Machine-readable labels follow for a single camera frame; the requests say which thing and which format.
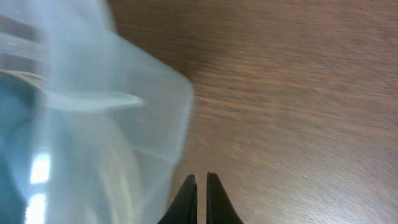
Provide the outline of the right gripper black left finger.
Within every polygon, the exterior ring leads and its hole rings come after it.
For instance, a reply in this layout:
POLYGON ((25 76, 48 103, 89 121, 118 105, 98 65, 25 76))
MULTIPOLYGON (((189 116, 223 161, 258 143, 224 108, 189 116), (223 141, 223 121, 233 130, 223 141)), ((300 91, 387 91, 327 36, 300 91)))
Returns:
POLYGON ((197 224, 197 184, 190 174, 158 224, 197 224))

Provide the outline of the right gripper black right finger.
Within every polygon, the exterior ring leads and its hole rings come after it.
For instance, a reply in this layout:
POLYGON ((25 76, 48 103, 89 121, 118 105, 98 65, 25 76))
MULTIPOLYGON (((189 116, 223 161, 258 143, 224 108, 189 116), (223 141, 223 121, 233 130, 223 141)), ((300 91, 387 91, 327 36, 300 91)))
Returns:
POLYGON ((243 224, 216 173, 207 173, 206 223, 243 224))

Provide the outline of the dark blue bowl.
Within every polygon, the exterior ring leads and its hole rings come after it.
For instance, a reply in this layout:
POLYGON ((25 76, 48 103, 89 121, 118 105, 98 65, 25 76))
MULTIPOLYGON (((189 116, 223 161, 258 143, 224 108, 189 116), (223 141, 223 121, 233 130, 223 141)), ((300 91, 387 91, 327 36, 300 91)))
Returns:
POLYGON ((36 87, 1 73, 1 223, 24 223, 36 87))

